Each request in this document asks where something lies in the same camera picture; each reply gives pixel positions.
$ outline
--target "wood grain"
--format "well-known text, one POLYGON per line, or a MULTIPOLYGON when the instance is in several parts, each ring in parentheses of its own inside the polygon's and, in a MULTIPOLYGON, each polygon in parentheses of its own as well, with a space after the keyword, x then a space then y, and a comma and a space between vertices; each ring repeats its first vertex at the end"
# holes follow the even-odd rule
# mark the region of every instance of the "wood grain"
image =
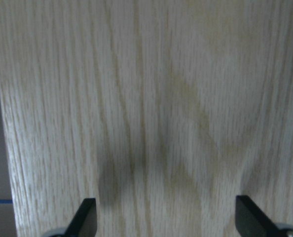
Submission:
POLYGON ((0 0, 0 94, 19 237, 293 224, 293 0, 0 0))

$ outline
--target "light wood panel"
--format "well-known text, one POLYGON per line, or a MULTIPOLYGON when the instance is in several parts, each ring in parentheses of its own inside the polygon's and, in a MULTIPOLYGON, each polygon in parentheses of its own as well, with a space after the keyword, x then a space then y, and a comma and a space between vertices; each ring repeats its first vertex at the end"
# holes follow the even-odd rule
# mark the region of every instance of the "light wood panel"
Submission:
POLYGON ((0 94, 20 237, 293 224, 293 0, 0 0, 0 94))

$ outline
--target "metal screw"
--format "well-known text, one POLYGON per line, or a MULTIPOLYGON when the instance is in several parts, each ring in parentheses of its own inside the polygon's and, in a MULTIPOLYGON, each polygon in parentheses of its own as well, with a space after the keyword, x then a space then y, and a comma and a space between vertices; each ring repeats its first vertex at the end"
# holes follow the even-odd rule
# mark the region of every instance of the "metal screw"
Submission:
POLYGON ((288 237, 293 237, 293 231, 288 231, 287 235, 288 235, 288 237))

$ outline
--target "wooden surface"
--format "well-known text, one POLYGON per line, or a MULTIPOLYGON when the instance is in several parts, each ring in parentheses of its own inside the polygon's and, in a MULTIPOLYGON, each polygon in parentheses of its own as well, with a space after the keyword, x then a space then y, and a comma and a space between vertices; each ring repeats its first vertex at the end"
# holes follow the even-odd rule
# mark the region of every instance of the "wooden surface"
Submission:
POLYGON ((293 224, 293 0, 0 0, 0 94, 19 237, 293 224))

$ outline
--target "blue tape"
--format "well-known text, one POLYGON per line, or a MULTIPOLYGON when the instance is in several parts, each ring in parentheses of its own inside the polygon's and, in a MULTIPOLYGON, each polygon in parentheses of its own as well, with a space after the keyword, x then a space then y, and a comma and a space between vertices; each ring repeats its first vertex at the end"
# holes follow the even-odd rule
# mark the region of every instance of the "blue tape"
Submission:
POLYGON ((12 199, 0 199, 0 204, 13 204, 12 199))

